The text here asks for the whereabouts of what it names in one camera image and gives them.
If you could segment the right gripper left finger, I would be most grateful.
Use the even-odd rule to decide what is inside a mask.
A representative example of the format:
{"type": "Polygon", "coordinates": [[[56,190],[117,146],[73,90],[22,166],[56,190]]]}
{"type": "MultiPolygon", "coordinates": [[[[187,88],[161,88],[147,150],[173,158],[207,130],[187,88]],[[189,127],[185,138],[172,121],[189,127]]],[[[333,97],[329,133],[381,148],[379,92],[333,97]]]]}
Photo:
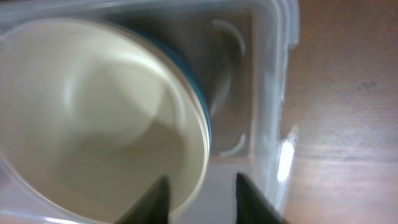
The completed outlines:
{"type": "Polygon", "coordinates": [[[170,182],[162,176],[115,224],[168,224],[170,182]]]}

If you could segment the cream bowl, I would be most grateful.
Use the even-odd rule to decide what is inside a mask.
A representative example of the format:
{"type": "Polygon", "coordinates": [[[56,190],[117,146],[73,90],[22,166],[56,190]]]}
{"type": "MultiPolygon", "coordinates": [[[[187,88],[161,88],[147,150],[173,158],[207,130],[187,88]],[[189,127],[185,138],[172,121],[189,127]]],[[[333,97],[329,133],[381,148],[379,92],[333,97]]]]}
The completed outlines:
{"type": "Polygon", "coordinates": [[[179,214],[200,191],[210,145],[197,89],[153,40],[64,18],[1,36],[1,155],[61,210],[111,223],[167,176],[179,214]]]}

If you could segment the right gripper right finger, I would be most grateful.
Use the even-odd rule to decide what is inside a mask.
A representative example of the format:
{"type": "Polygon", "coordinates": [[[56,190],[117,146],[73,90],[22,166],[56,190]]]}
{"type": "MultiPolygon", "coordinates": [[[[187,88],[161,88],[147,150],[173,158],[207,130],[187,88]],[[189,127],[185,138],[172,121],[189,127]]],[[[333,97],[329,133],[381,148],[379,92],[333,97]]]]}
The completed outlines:
{"type": "Polygon", "coordinates": [[[236,175],[236,224],[286,224],[251,179],[236,175]]]}

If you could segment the clear plastic container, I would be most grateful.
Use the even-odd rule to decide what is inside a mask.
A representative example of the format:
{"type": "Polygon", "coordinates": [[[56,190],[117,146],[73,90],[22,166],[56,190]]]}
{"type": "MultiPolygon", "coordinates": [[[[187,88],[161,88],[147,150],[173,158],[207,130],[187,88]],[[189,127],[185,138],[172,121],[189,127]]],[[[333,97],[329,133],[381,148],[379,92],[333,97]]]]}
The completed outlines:
{"type": "Polygon", "coordinates": [[[4,1],[1,32],[49,17],[138,29],[191,66],[211,116],[208,173],[173,223],[234,223],[235,179],[250,176],[284,210],[294,137],[279,134],[289,53],[299,41],[297,1],[4,1]]]}

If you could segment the blue bowl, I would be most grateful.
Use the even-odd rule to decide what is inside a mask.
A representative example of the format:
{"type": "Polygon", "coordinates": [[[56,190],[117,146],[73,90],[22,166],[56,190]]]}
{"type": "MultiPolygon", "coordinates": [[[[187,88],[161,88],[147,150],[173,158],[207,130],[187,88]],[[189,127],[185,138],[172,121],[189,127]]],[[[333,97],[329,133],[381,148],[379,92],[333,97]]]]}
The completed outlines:
{"type": "Polygon", "coordinates": [[[209,142],[210,145],[212,144],[212,128],[211,128],[211,121],[210,121],[210,112],[209,108],[205,99],[205,95],[203,90],[198,84],[198,80],[195,76],[195,73],[193,72],[191,66],[187,63],[187,61],[184,59],[183,56],[179,54],[178,51],[176,51],[175,48],[171,47],[164,41],[160,40],[156,36],[153,36],[147,32],[145,32],[142,29],[139,29],[137,27],[132,28],[132,30],[137,33],[138,35],[142,36],[143,38],[146,38],[149,42],[157,46],[161,51],[163,51],[164,54],[166,54],[171,61],[173,61],[174,64],[182,71],[182,73],[185,75],[187,80],[189,81],[190,85],[192,86],[196,96],[198,97],[198,100],[201,104],[201,108],[204,112],[205,119],[206,119],[206,124],[207,124],[207,131],[209,132],[209,142]]]}

